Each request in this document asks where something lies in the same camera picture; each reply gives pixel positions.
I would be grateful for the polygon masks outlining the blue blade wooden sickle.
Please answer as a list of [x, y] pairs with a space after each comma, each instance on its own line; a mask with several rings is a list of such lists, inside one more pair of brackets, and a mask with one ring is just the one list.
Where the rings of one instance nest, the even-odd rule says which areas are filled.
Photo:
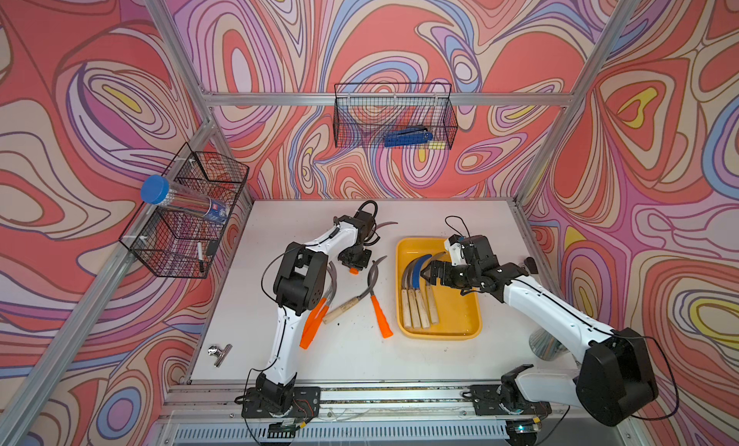
[[421, 270], [423, 265], [431, 259], [431, 255], [422, 255], [413, 259], [406, 267], [405, 271], [405, 290], [409, 300], [411, 326], [413, 330], [429, 329], [431, 321], [428, 312], [428, 306], [421, 291]]

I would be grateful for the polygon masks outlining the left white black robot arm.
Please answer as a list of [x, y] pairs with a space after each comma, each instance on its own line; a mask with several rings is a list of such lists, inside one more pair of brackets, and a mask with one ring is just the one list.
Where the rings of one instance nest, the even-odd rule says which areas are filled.
[[361, 271], [371, 260], [377, 212], [361, 206], [334, 219], [332, 228], [305, 243], [290, 243], [279, 257], [273, 283], [279, 307], [273, 351], [263, 374], [267, 382], [287, 386], [298, 374], [299, 344], [305, 321], [323, 297], [328, 265], [336, 261]]

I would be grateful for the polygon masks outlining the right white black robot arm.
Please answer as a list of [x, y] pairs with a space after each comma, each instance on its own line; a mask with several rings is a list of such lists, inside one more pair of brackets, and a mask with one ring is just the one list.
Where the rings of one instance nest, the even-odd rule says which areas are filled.
[[501, 263], [483, 235], [452, 235], [445, 250], [448, 260], [433, 260], [421, 268], [424, 280], [461, 295], [491, 295], [536, 322], [577, 362], [577, 369], [569, 371], [523, 364], [504, 374], [498, 390], [502, 409], [514, 412], [533, 403], [556, 403], [584, 409], [600, 424], [615, 427], [657, 399], [644, 336], [587, 316], [546, 290], [522, 266]]

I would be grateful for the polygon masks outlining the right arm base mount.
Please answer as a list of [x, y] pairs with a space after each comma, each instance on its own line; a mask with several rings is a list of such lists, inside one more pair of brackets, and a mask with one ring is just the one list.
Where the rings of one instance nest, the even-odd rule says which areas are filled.
[[516, 378], [523, 371], [533, 368], [522, 364], [505, 373], [497, 384], [474, 384], [461, 393], [464, 400], [473, 403], [477, 416], [538, 416], [548, 417], [552, 407], [547, 402], [527, 401], [516, 386]]

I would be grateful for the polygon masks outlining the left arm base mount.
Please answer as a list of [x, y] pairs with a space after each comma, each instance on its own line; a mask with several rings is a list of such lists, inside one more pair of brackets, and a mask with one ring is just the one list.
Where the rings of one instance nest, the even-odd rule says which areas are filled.
[[319, 415], [321, 388], [297, 386], [296, 378], [286, 384], [271, 382], [260, 374], [254, 387], [240, 397], [242, 418], [297, 418], [310, 420]]

